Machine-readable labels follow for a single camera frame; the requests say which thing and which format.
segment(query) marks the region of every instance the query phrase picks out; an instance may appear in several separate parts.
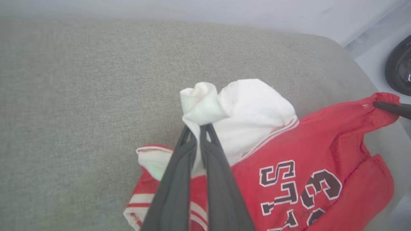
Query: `gray cushion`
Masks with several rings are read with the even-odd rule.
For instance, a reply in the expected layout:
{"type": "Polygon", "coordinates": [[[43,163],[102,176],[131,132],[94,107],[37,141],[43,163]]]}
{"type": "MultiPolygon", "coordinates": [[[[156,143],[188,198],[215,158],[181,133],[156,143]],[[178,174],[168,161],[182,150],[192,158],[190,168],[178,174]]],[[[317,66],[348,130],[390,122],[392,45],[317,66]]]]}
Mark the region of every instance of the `gray cushion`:
{"type": "MultiPolygon", "coordinates": [[[[178,93],[199,81],[262,79],[300,118],[376,91],[330,39],[237,26],[3,18],[0,54],[0,230],[131,230],[135,149],[174,146],[178,93]]],[[[388,211],[409,174],[403,134],[367,138],[401,182],[388,211]]]]}

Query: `red fabric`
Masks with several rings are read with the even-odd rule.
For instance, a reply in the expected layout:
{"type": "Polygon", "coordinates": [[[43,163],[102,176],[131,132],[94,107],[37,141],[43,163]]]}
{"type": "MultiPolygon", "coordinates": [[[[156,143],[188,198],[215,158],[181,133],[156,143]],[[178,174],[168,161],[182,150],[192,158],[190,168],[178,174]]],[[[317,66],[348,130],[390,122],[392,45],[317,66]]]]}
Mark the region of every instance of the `red fabric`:
{"type": "MultiPolygon", "coordinates": [[[[327,107],[232,166],[257,230],[360,231],[388,204],[392,176],[363,138],[398,117],[374,108],[376,100],[399,104],[393,94],[376,93],[327,107]]],[[[134,193],[157,186],[144,172],[134,193]]],[[[205,176],[193,179],[191,189],[191,200],[206,210],[205,176]]]]}

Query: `clothing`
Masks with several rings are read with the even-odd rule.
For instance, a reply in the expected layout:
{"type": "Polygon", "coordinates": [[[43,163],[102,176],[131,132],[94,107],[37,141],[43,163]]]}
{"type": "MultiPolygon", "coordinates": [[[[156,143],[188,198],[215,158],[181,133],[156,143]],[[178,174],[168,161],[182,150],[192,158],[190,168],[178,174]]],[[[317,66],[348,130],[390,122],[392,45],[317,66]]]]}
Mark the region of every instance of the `clothing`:
{"type": "MultiPolygon", "coordinates": [[[[192,177],[205,175],[202,167],[200,126],[213,123],[230,166],[252,155],[270,139],[298,125],[293,106],[271,86],[259,79],[230,83],[220,94],[213,84],[198,83],[180,92],[182,120],[197,138],[197,158],[192,177]]],[[[136,150],[139,164],[161,180],[169,157],[143,155],[146,147],[136,150]]]]}
{"type": "MultiPolygon", "coordinates": [[[[392,176],[380,155],[371,157],[363,138],[398,117],[374,108],[374,101],[399,104],[399,97],[376,93],[322,109],[232,166],[257,230],[360,231],[388,204],[392,176]]],[[[148,172],[143,176],[134,195],[154,194],[158,181],[148,172]]],[[[192,179],[191,196],[206,211],[205,176],[192,179]]],[[[135,209],[140,207],[129,204],[125,210],[131,223],[135,209]]]]}

